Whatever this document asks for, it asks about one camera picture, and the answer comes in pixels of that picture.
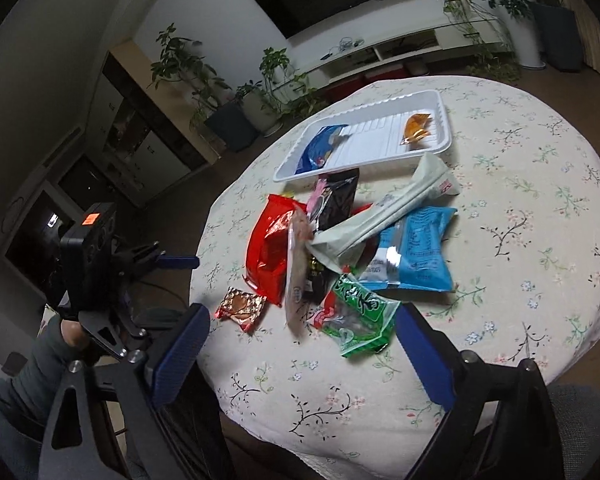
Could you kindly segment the person's left hand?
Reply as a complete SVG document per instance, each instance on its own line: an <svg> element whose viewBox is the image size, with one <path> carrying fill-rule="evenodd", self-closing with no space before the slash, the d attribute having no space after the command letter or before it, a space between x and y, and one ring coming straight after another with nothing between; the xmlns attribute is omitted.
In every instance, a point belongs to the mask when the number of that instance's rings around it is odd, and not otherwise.
<svg viewBox="0 0 600 480"><path fill-rule="evenodd" d="M69 347L83 350L88 346L90 337L79 322L62 320L60 322L62 339Z"/></svg>

